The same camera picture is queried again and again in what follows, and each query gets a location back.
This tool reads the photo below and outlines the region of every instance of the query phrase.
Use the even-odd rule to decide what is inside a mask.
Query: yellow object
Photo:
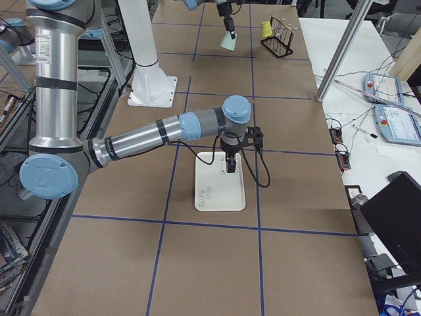
[[[262,22],[262,37],[268,38],[269,36],[272,36],[272,25],[270,25],[269,21]]]

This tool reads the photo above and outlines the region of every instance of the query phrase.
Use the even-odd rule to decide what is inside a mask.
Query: white table
[[[323,76],[324,69],[329,66],[348,21],[301,18],[300,23],[313,72],[315,75]],[[387,61],[384,65],[388,65],[392,61],[389,55],[389,51],[373,24],[364,21],[338,74],[376,71],[385,59]],[[390,67],[383,68],[379,73],[383,74],[389,69]],[[337,77],[337,79],[354,87],[362,88],[364,75],[365,73],[349,74]],[[316,81],[320,84],[321,78],[316,77]],[[410,92],[408,84],[401,83],[403,91]],[[323,108],[327,115],[346,124],[367,111],[370,104],[361,94],[333,84],[323,101]],[[415,98],[405,97],[405,105],[421,113],[421,105]],[[361,119],[356,120],[353,124],[359,125]],[[374,140],[370,137],[367,138],[361,132],[357,133],[351,151],[352,169],[345,171],[342,177],[345,185],[358,184],[363,194],[371,198],[389,183],[386,177],[395,171],[407,171],[417,182],[421,183],[421,147],[385,142],[376,127],[373,111],[369,112],[361,127],[370,133],[379,135],[379,137]],[[351,140],[355,132],[352,124],[343,129],[343,140],[349,149],[351,149]],[[390,157],[384,157],[379,155],[378,149],[393,150],[393,153],[388,153]]]

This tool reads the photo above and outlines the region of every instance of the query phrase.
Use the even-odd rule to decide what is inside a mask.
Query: computer monitor
[[[373,290],[421,284],[421,186],[404,172],[367,201],[361,212],[407,274],[380,281]]]

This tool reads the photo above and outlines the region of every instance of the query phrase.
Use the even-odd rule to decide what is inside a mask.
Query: white plate
[[[212,160],[211,152],[197,154],[204,161]],[[241,156],[235,155],[237,168],[226,173],[225,153],[215,153],[212,165],[196,158],[195,206],[199,211],[241,211],[245,207],[245,193]]]

